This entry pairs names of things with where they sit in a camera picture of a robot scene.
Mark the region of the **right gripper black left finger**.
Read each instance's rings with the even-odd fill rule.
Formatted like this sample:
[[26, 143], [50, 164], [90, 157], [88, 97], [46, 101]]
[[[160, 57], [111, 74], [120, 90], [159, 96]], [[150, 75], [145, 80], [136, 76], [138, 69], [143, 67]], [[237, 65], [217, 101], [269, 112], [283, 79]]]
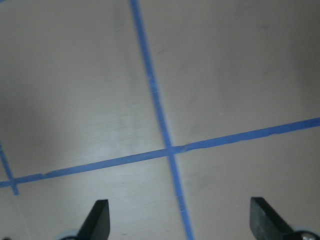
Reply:
[[111, 231], [109, 201], [97, 200], [76, 235], [77, 240], [107, 240]]

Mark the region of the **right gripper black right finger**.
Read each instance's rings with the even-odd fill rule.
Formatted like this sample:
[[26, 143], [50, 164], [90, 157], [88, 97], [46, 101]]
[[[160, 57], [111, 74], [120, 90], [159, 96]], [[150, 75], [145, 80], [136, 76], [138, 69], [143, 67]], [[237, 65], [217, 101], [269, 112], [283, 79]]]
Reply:
[[249, 227], [256, 240], [297, 240], [298, 235], [263, 197], [251, 197]]

